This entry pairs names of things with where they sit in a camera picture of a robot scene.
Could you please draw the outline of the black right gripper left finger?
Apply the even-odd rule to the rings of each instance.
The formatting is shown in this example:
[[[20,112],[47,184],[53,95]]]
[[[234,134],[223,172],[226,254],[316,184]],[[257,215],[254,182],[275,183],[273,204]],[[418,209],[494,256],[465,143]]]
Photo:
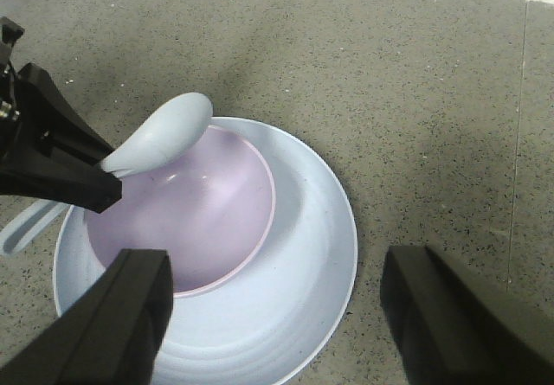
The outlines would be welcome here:
[[[148,384],[173,307],[165,250],[122,250],[1,369],[3,384]]]

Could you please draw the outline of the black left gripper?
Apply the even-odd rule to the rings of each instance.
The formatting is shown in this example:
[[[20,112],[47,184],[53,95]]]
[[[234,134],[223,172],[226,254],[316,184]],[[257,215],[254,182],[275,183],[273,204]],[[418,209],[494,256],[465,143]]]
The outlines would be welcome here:
[[[113,147],[71,107],[50,74],[11,56],[24,28],[1,18],[1,193],[102,212],[122,197],[122,182],[91,166]],[[74,158],[48,158],[48,141]]]

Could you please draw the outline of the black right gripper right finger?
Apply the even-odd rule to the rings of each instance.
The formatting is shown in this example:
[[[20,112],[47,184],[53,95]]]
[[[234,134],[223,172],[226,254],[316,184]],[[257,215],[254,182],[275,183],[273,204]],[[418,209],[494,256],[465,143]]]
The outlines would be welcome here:
[[[551,384],[553,321],[433,247],[392,246],[381,306],[411,384]]]

